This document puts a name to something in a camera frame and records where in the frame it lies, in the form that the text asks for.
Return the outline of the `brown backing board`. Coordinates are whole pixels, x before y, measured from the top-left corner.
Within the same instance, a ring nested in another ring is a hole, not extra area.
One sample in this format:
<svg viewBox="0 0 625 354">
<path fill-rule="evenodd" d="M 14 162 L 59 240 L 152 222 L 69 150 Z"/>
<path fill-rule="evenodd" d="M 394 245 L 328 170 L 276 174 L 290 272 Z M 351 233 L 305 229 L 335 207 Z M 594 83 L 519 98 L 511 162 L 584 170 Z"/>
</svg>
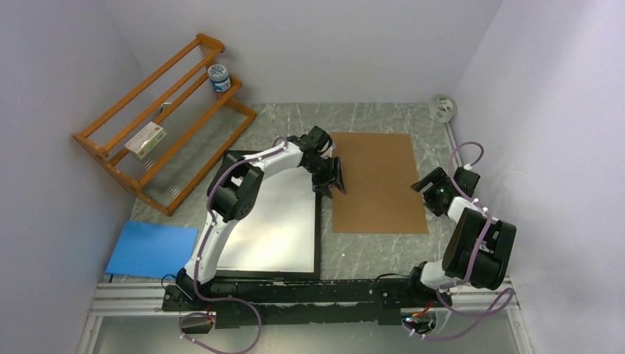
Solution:
<svg viewBox="0 0 625 354">
<path fill-rule="evenodd" d="M 334 132 L 346 193 L 332 199 L 336 233 L 429 233 L 425 206 L 411 185 L 419 180 L 406 133 Z"/>
</svg>

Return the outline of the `orange wooden rack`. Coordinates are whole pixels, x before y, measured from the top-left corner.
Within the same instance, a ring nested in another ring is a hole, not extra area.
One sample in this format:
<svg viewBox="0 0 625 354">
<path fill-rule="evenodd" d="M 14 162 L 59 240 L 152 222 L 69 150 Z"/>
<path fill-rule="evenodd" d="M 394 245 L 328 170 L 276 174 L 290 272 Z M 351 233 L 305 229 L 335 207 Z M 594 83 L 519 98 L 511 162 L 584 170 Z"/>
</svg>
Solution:
<svg viewBox="0 0 625 354">
<path fill-rule="evenodd" d="M 230 77 L 226 92 L 212 88 L 207 69 L 225 49 L 222 41 L 197 34 L 73 135 L 124 190 L 163 215 L 174 215 L 257 116 L 237 101 L 239 78 Z M 124 145 L 148 122 L 163 127 L 167 135 L 138 159 Z"/>
</svg>

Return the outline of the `blue paper sheet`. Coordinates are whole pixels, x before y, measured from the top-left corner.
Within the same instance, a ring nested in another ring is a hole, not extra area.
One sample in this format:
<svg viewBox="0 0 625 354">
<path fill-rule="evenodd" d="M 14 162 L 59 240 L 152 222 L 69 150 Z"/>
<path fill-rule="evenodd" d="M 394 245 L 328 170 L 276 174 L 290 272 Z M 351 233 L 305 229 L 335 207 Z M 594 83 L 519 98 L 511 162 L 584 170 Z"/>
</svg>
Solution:
<svg viewBox="0 0 625 354">
<path fill-rule="evenodd" d="M 197 236 L 196 228 L 128 221 L 105 272 L 154 279 L 174 274 L 190 259 Z"/>
</svg>

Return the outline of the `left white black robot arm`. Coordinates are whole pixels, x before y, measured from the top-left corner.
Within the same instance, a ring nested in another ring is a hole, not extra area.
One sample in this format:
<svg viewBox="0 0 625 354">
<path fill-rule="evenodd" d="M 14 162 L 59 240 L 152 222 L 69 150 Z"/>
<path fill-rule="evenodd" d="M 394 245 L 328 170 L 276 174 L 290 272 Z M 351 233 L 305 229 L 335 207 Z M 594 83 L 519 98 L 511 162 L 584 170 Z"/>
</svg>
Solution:
<svg viewBox="0 0 625 354">
<path fill-rule="evenodd" d="M 223 156 L 207 191 L 203 231 L 189 261 L 175 277 L 185 304 L 200 310 L 212 300 L 210 288 L 226 241 L 254 208 L 265 180 L 301 168 L 311 175 L 314 193 L 331 198 L 333 190 L 346 192 L 341 160 L 333 156 L 334 149 L 330 134 L 314 126 L 301 136 L 279 137 L 270 148 L 258 153 L 228 152 Z"/>
</svg>

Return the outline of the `clear tape roll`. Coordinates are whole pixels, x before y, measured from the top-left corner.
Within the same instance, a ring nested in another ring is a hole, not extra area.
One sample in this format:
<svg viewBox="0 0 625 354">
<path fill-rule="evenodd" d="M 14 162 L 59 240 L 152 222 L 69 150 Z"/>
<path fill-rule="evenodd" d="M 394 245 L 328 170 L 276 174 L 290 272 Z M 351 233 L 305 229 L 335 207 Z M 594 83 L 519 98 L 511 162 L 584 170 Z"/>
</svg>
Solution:
<svg viewBox="0 0 625 354">
<path fill-rule="evenodd" d="M 435 122 L 448 123 L 458 112 L 458 105 L 452 97 L 435 94 L 427 104 L 427 115 Z"/>
</svg>

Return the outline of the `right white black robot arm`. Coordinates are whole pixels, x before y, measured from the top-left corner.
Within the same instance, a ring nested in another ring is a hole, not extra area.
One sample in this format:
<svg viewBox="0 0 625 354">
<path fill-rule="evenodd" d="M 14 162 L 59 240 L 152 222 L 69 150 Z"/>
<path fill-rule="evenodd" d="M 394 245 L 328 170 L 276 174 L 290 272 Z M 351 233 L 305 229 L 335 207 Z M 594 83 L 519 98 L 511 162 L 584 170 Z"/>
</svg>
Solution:
<svg viewBox="0 0 625 354">
<path fill-rule="evenodd" d="M 464 167 L 453 176 L 437 167 L 411 185 L 422 193 L 426 209 L 455 223 L 442 259 L 423 262 L 411 271 L 405 296 L 412 305 L 425 305 L 435 291 L 456 285 L 495 290 L 502 284 L 517 227 L 478 206 L 473 194 L 479 179 L 479 174 Z"/>
</svg>

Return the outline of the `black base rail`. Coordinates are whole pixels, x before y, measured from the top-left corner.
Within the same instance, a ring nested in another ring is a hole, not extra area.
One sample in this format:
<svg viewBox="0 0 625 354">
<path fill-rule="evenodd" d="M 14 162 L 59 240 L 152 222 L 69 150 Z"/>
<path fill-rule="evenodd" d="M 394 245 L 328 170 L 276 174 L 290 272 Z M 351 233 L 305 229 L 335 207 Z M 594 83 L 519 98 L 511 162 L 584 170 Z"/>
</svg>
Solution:
<svg viewBox="0 0 625 354">
<path fill-rule="evenodd" d="M 374 322 L 400 325 L 427 305 L 440 307 L 433 290 L 405 277 L 315 281 L 215 281 L 205 299 L 190 299 L 176 285 L 165 288 L 165 313 L 210 312 L 218 329 L 243 325 Z"/>
</svg>

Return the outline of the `white red small box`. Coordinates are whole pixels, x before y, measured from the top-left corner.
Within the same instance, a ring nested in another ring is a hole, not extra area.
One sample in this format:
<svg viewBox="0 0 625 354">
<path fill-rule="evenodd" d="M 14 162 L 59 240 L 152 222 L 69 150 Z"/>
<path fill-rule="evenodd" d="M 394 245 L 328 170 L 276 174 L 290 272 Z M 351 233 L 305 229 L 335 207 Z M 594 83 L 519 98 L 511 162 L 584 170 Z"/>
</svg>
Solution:
<svg viewBox="0 0 625 354">
<path fill-rule="evenodd" d="M 167 131 L 154 122 L 148 122 L 137 132 L 124 147 L 136 158 L 144 159 L 146 155 L 167 135 Z"/>
</svg>

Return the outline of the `blue white jar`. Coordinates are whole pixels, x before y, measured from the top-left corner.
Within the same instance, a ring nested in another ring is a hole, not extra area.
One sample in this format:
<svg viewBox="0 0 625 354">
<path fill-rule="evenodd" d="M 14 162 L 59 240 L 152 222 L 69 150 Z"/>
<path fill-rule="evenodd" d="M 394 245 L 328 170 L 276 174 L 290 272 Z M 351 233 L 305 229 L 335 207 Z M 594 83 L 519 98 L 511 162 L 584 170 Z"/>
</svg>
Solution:
<svg viewBox="0 0 625 354">
<path fill-rule="evenodd" d="M 219 93 L 228 91 L 231 88 L 231 80 L 228 69 L 219 63 L 212 64 L 207 69 L 207 74 L 212 84 L 212 88 Z"/>
</svg>

